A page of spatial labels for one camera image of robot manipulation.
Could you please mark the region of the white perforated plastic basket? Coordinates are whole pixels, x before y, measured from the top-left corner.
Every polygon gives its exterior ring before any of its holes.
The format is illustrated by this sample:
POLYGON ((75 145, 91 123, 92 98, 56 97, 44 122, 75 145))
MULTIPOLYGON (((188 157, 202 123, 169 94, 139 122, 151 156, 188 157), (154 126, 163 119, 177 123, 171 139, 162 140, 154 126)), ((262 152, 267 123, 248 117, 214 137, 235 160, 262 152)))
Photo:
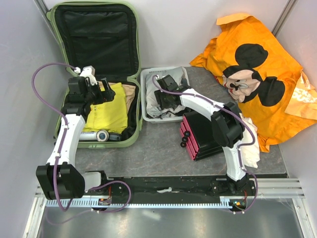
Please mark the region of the white perforated plastic basket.
POLYGON ((157 87, 152 82, 152 77, 158 75, 160 78, 171 75, 175 82, 189 84, 187 71, 184 67, 156 67, 142 70, 140 74, 141 82, 141 104, 142 117, 151 123, 163 123, 181 121, 182 115, 188 111, 184 106, 176 108, 162 109, 155 97, 157 87))

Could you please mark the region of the grey white garment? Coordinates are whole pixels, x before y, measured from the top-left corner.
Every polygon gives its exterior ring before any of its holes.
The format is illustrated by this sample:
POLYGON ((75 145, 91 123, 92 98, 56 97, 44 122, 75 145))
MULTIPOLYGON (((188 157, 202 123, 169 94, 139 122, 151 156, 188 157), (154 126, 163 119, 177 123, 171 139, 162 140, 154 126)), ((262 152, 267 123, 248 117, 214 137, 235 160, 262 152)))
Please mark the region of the grey white garment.
MULTIPOLYGON (((154 86, 156 86, 157 87, 157 89, 158 90, 160 90, 160 89, 164 89, 164 90, 168 90, 168 88, 167 88, 167 86, 164 86, 163 84, 162 84, 162 82, 160 82, 160 80, 161 79, 163 79, 164 77, 162 77, 162 78, 160 78, 158 75, 155 75, 155 76, 153 76, 152 77, 152 82, 153 82, 153 84, 154 84, 154 86)), ((180 87, 180 86, 189 86, 190 84, 185 84, 185 83, 181 83, 180 85, 178 85, 177 84, 177 87, 180 87)))

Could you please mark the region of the yellow shorts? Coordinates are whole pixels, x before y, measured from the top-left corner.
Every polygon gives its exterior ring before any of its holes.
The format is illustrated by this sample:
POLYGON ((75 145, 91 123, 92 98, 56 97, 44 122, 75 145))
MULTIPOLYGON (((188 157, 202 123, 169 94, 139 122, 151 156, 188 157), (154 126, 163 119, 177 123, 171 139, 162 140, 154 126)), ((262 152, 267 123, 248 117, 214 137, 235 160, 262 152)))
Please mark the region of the yellow shorts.
POLYGON ((115 92, 114 100, 99 105, 91 105, 83 132, 99 131, 121 134, 128 126, 126 94, 121 83, 110 84, 115 92))

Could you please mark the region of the green hard-shell suitcase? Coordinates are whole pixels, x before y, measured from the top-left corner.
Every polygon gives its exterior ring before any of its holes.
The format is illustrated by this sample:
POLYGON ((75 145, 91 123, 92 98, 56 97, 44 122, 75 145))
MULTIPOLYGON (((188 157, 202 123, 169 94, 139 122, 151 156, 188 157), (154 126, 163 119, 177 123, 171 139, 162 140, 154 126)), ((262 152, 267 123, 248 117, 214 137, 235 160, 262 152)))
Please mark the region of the green hard-shell suitcase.
POLYGON ((93 66, 98 80, 133 85, 135 97, 128 110, 127 128, 120 141, 80 141, 78 148, 122 148, 135 143, 142 129, 141 71, 138 17, 123 1, 89 0, 57 3, 46 14, 64 62, 93 66))

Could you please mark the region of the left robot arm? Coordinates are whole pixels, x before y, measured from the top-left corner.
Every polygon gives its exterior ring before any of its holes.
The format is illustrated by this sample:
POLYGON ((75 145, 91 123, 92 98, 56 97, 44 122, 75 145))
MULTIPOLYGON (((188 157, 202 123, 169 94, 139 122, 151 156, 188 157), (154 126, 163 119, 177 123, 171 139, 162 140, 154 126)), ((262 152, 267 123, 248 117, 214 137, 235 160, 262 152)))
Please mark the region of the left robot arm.
POLYGON ((114 100, 115 92, 106 78, 96 84, 89 78, 76 76, 68 81, 68 93, 60 110, 63 120, 55 147, 47 163, 38 166, 36 177, 48 200, 81 198, 93 190, 98 195, 107 193, 109 184, 102 171, 79 173, 75 168, 75 154, 91 105, 114 100))

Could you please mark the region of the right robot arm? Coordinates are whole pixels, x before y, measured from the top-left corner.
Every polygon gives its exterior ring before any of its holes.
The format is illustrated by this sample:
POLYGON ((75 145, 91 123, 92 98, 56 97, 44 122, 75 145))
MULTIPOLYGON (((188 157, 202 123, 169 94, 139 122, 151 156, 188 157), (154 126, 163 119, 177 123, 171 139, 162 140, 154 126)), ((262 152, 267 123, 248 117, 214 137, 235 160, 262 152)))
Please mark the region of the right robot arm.
POLYGON ((173 103, 193 109, 211 122, 213 137, 225 154, 228 192, 240 194, 248 183, 241 147, 253 145, 255 136, 241 119, 237 105, 217 102, 187 85, 179 86, 170 75, 154 75, 152 83, 160 92, 176 96, 173 103))

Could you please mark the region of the beige pink folded garment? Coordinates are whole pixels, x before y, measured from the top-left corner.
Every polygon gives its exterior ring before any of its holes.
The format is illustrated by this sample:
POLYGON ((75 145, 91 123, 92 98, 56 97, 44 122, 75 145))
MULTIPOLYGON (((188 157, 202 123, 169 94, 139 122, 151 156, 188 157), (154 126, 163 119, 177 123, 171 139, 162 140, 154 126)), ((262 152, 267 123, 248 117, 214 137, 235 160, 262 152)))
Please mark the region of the beige pink folded garment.
POLYGON ((96 106, 96 111, 105 114, 127 114, 136 94, 136 87, 133 85, 109 83, 111 89, 116 93, 113 101, 96 106))

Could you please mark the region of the white tube with round cap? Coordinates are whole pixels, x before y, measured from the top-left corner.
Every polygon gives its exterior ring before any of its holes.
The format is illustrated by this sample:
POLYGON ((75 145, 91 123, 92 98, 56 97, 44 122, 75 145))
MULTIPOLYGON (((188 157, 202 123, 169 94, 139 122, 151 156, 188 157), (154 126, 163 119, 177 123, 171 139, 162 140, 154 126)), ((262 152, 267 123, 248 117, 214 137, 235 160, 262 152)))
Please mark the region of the white tube with round cap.
POLYGON ((106 130, 99 130, 96 132, 82 132, 80 134, 80 141, 98 141, 105 142, 109 139, 109 133, 106 130))

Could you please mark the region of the black box with pink ends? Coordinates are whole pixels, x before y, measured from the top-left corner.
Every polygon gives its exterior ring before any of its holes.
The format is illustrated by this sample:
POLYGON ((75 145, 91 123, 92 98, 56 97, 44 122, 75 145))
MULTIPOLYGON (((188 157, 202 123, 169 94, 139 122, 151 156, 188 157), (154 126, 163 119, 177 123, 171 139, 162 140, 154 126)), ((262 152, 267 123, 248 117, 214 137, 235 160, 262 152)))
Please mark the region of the black box with pink ends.
POLYGON ((222 147, 213 137, 211 121, 195 111, 183 115, 180 135, 180 146, 186 148, 193 161, 223 152, 222 147))

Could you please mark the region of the white crumpled cloth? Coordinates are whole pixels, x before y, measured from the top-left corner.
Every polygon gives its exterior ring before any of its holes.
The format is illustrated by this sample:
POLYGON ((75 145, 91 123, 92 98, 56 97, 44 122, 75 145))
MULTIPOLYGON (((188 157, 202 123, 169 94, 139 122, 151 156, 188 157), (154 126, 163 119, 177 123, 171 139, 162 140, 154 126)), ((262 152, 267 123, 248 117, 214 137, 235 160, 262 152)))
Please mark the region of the white crumpled cloth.
POLYGON ((253 145, 242 146, 242 161, 245 166, 257 168, 257 162, 260 161, 260 147, 257 137, 258 128, 253 124, 251 118, 246 118, 240 113, 242 121, 251 129, 253 136, 255 137, 255 143, 253 145))

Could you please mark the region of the orange cartoon mouse cloth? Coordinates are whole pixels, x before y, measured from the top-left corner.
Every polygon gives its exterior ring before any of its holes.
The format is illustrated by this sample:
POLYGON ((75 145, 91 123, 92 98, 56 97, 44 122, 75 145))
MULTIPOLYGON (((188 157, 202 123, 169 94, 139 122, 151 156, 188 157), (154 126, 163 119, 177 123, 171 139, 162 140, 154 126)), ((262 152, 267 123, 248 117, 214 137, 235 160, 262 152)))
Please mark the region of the orange cartoon mouse cloth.
POLYGON ((190 64, 210 71, 253 121, 260 150, 268 152, 315 124, 315 89, 271 31, 247 13, 216 23, 221 33, 190 64))

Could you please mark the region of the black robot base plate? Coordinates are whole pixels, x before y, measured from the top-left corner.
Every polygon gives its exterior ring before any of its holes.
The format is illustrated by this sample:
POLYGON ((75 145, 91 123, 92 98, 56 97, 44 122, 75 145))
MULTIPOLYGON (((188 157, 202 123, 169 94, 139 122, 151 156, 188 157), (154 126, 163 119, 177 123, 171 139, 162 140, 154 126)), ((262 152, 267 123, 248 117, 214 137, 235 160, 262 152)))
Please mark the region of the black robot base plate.
POLYGON ((255 182, 247 176, 235 184, 227 176, 172 176, 116 178, 129 185, 132 203, 216 203, 221 196, 250 198, 255 182))

